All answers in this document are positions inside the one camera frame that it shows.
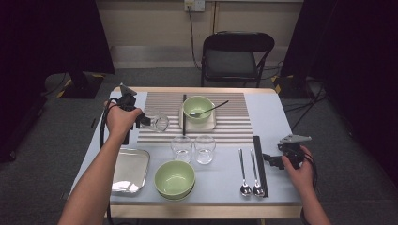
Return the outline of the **striped brown placemat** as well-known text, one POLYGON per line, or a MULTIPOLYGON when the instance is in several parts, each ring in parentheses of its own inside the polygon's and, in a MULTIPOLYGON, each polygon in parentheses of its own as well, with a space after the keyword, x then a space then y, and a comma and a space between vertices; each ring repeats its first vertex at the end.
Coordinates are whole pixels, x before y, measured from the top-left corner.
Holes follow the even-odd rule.
MULTIPOLYGON (((242 93, 188 93, 186 98, 203 96, 215 105, 228 100, 228 103, 216 109, 216 127, 212 130, 187 131, 186 134, 195 139, 200 135, 212 136, 217 143, 250 143, 253 130, 245 97, 242 93)), ((149 92, 145 106, 156 109, 169 118, 169 127, 165 132, 141 129, 138 133, 139 144, 168 144, 175 136, 182 134, 179 126, 179 109, 182 107, 183 95, 180 93, 149 92)))

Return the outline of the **black stand base striped tape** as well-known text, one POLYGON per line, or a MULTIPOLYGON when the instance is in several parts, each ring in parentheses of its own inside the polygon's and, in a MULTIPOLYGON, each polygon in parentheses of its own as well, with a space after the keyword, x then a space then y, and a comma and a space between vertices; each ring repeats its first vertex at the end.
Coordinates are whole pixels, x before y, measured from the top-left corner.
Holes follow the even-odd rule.
POLYGON ((280 98, 314 99, 314 93, 306 80, 296 78, 294 75, 287 77, 274 76, 271 78, 274 89, 280 98))
POLYGON ((72 72, 69 76, 70 79, 57 94, 58 98, 92 99, 104 80, 103 75, 82 71, 72 72))

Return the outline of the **black folding chair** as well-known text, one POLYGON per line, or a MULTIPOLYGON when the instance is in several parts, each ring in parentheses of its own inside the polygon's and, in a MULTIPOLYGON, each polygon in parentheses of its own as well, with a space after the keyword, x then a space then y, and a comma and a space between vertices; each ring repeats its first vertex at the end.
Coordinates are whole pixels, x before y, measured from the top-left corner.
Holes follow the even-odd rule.
POLYGON ((261 32, 221 31, 207 37, 201 59, 201 85, 208 82, 259 86, 274 38, 261 32))

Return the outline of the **person's left hand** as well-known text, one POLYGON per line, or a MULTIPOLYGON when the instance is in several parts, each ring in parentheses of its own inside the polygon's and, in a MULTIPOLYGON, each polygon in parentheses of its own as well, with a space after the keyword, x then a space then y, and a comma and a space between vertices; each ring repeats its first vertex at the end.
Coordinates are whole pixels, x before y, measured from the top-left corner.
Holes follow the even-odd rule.
POLYGON ((106 125, 109 130, 109 136, 112 138, 117 137, 121 140, 125 139, 136 118, 143 113, 140 108, 136 108, 131 112, 124 111, 113 102, 106 109, 108 110, 106 125))

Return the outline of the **green bowl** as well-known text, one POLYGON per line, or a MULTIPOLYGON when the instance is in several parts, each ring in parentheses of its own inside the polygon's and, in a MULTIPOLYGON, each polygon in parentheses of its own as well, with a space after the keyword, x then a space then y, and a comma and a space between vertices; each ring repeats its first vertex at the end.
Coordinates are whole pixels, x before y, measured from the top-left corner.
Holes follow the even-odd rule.
POLYGON ((166 200, 168 201, 181 201, 185 198, 187 198, 192 192, 192 188, 186 191, 183 191, 181 193, 177 193, 177 194, 172 194, 172 193, 165 193, 165 192, 161 192, 158 191, 158 193, 166 200))
POLYGON ((195 184, 195 171, 191 164, 172 160, 163 163, 156 171, 154 184, 157 191, 177 194, 189 190, 195 184))
POLYGON ((190 122, 195 124, 205 123, 208 120, 211 109, 214 104, 207 98, 202 96, 188 97, 183 102, 183 112, 190 122), (200 113, 199 117, 192 116, 191 113, 200 113))

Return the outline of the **row of black chopsticks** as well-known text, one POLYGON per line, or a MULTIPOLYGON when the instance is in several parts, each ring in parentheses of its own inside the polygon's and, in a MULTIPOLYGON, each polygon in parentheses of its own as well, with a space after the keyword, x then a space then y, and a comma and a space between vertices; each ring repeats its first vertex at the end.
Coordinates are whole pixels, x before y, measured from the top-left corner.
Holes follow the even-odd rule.
POLYGON ((268 184, 267 184, 266 170, 264 166, 263 152, 259 136, 253 136, 253 146, 254 146, 256 169, 258 171, 257 181, 259 182, 259 185, 263 190, 262 197, 267 198, 268 184))

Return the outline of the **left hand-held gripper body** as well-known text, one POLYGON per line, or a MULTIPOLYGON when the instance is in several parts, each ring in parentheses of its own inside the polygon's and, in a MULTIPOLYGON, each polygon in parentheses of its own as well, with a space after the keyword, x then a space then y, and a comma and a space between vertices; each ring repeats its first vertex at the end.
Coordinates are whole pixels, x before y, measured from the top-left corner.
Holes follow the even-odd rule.
POLYGON ((136 109, 135 96, 137 93, 127 87, 125 84, 121 83, 119 85, 122 97, 117 101, 117 105, 124 111, 131 112, 136 109))

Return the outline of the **silver spoon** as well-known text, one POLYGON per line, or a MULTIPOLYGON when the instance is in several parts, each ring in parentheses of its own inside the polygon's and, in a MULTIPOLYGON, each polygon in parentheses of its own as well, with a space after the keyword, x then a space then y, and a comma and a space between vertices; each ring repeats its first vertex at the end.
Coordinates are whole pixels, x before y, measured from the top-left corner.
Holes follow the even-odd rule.
POLYGON ((207 109, 207 110, 194 110, 194 111, 189 113, 189 116, 194 117, 194 118, 199 118, 202 114, 212 112, 213 110, 215 110, 215 109, 217 109, 217 108, 219 108, 219 107, 221 107, 221 106, 223 106, 223 105, 225 105, 227 103, 228 103, 228 100, 226 100, 225 102, 223 102, 221 104, 213 106, 212 108, 207 109))
POLYGON ((240 161, 240 168, 241 168, 241 174, 242 174, 242 186, 240 187, 240 193, 243 196, 249 196, 252 194, 252 189, 246 182, 246 175, 245 175, 245 169, 244 169, 244 160, 243 160, 243 153, 241 149, 238 149, 238 154, 239 154, 239 161, 240 161))
POLYGON ((254 150, 251 150, 251 159, 252 159, 252 166, 253 166, 253 175, 254 175, 254 186, 253 186, 253 194, 256 197, 263 198, 265 196, 265 191, 262 188, 258 175, 257 175, 257 169, 256 169, 256 163, 255 163, 255 157, 254 157, 254 150))

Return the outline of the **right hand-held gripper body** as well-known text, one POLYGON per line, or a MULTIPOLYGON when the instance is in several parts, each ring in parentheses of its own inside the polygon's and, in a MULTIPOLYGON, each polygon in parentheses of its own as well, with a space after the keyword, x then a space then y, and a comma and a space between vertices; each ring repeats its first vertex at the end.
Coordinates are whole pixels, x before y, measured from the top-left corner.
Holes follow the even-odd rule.
POLYGON ((306 154, 300 146, 302 142, 308 142, 311 139, 311 136, 300 136, 295 134, 290 134, 280 139, 278 149, 290 160, 295 170, 300 168, 300 164, 305 159, 311 159, 311 157, 306 154))

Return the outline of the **white wall socket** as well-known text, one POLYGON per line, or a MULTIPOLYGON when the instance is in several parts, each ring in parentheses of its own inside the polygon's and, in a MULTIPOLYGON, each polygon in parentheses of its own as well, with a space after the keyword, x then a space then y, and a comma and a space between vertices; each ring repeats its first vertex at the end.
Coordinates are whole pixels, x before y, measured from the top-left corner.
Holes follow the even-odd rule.
POLYGON ((205 0, 184 0, 184 10, 191 12, 204 12, 206 10, 205 0))

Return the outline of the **person's right hand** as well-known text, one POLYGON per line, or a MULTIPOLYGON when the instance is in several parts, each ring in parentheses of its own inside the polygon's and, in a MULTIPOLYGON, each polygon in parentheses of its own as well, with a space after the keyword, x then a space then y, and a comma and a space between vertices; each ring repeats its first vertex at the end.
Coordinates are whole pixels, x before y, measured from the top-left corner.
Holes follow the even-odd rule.
POLYGON ((282 162, 299 195, 306 196, 309 194, 314 194, 314 169, 312 165, 313 161, 311 152, 303 145, 300 148, 307 155, 307 157, 304 159, 299 169, 296 170, 292 166, 287 156, 282 156, 282 162))

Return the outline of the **dark curtain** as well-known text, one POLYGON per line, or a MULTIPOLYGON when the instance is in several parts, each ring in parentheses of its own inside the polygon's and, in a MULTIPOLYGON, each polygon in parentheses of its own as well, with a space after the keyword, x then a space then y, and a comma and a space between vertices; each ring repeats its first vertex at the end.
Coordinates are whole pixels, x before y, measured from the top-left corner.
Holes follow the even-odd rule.
POLYGON ((96 0, 0 0, 0 161, 41 110, 50 75, 115 72, 96 0))
POLYGON ((303 0, 282 75, 323 80, 398 187, 398 0, 303 0))

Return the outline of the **clear drinking glass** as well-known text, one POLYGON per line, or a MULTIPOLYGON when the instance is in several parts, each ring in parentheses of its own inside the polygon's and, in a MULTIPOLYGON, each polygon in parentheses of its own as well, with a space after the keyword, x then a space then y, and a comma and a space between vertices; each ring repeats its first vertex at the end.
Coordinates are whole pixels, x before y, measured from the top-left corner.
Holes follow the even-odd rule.
POLYGON ((208 135, 198 136, 194 141, 195 160, 202 165, 209 164, 213 160, 213 152, 216 148, 215 140, 208 135))
POLYGON ((180 135, 171 140, 171 149, 174 160, 189 163, 192 155, 192 140, 188 136, 180 135))
POLYGON ((145 116, 140 121, 141 128, 155 132, 164 132, 169 127, 168 117, 156 109, 145 109, 145 116))

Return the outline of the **white square plate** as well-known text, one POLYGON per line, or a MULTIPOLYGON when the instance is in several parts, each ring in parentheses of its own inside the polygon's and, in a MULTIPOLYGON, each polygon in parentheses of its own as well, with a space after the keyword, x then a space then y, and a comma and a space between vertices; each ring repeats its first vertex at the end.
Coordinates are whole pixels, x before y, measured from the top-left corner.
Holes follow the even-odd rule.
POLYGON ((150 155, 146 150, 121 148, 112 183, 114 195, 133 195, 144 185, 150 155))
POLYGON ((212 130, 216 127, 216 113, 212 113, 205 123, 195 124, 183 115, 183 108, 179 109, 179 126, 187 131, 212 130))

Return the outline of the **round grey floor base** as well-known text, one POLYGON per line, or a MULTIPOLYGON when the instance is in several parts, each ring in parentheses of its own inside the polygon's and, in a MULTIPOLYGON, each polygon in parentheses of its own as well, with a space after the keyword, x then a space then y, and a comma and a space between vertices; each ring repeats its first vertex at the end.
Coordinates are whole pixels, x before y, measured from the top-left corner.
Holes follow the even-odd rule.
POLYGON ((45 90, 41 94, 47 97, 52 93, 59 91, 69 78, 70 76, 67 72, 50 75, 45 80, 45 90))

